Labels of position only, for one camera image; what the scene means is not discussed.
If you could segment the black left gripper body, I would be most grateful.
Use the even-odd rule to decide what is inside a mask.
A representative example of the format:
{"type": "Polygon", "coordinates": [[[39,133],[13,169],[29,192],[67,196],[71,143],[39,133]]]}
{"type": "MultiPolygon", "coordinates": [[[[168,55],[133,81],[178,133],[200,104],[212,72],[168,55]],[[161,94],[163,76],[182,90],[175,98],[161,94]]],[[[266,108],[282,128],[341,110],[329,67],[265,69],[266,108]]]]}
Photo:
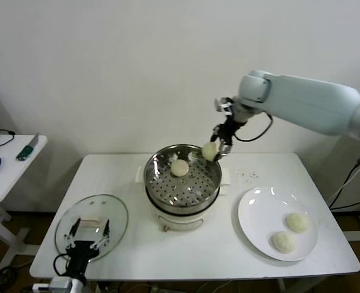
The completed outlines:
{"type": "Polygon", "coordinates": [[[70,258],[65,271],[67,277],[84,276],[89,260],[99,255],[99,249],[94,246],[94,241],[75,241],[74,247],[66,249],[70,258]]]}

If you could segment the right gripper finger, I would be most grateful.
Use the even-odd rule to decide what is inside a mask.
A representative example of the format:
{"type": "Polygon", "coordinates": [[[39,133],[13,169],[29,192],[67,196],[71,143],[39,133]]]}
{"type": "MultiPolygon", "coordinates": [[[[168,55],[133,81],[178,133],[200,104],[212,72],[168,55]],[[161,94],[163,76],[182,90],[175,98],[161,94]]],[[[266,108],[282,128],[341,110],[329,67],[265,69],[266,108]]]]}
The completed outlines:
{"type": "Polygon", "coordinates": [[[217,139],[221,140],[221,126],[222,124],[220,123],[213,128],[213,134],[210,137],[210,142],[215,142],[217,139]]]}
{"type": "Polygon", "coordinates": [[[214,161],[218,161],[230,154],[233,145],[232,136],[227,136],[223,138],[216,136],[214,143],[216,145],[216,154],[214,156],[214,161]]]}

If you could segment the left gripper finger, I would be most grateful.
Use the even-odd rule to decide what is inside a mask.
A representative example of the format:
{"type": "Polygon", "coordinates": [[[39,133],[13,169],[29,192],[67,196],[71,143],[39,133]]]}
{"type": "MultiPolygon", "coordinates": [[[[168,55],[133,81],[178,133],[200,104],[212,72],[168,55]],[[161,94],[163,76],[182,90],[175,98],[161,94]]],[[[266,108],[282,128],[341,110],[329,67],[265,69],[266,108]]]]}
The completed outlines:
{"type": "Polygon", "coordinates": [[[75,238],[76,232],[79,228],[80,221],[81,221],[81,219],[77,219],[76,222],[70,228],[69,233],[64,235],[64,240],[65,240],[67,248],[75,248],[76,247],[74,238],[75,238]]]}
{"type": "Polygon", "coordinates": [[[106,244],[109,242],[109,232],[109,219],[107,219],[101,239],[95,241],[90,247],[92,249],[100,249],[102,246],[106,246],[106,244]]]}

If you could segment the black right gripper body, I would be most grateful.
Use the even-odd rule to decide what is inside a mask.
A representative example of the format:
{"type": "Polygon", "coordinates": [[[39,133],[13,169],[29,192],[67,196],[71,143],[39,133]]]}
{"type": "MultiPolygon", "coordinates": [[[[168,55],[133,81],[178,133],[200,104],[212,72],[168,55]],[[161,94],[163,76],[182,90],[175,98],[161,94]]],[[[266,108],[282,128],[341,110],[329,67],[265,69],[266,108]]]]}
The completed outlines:
{"type": "Polygon", "coordinates": [[[247,122],[237,122],[233,116],[227,116],[224,123],[219,125],[218,136],[221,140],[231,140],[235,133],[247,122]]]}

